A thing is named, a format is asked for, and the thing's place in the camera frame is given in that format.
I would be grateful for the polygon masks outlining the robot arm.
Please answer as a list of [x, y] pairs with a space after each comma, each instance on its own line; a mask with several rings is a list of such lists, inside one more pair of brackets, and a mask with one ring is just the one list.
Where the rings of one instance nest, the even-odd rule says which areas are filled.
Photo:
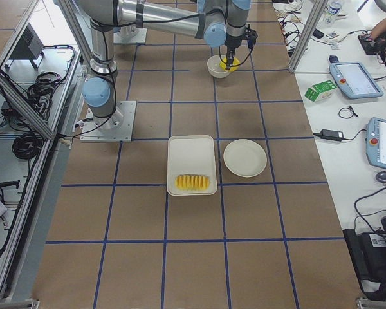
[[211, 48], [226, 46], [226, 69], [234, 67], [235, 51], [243, 41], [254, 45], [257, 36], [247, 25], [249, 1], [197, 1], [191, 12], [147, 1], [79, 1], [90, 18], [93, 76], [82, 94], [97, 127], [118, 127], [124, 118], [116, 101], [113, 32], [135, 26], [202, 39]]

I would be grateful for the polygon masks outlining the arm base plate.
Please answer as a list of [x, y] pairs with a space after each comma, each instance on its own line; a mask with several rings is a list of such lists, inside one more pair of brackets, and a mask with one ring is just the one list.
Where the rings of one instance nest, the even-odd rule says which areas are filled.
[[115, 45], [145, 44], [147, 30], [135, 26], [114, 28], [113, 42]]
[[79, 138], [82, 142], [130, 142], [133, 137], [135, 114], [136, 101], [119, 101], [115, 113], [107, 122], [95, 118], [88, 108], [86, 116], [92, 120], [84, 123], [84, 133]]

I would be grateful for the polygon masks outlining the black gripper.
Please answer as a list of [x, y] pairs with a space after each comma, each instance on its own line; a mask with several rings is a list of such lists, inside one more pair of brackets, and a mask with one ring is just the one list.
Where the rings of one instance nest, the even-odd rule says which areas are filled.
[[235, 58], [235, 51], [236, 48], [240, 47], [242, 44], [243, 36], [232, 36], [232, 35], [227, 35], [226, 36], [226, 41], [225, 41], [225, 46], [227, 47], [226, 50], [226, 65], [225, 65], [225, 70], [230, 70], [232, 66], [237, 65], [237, 59]]

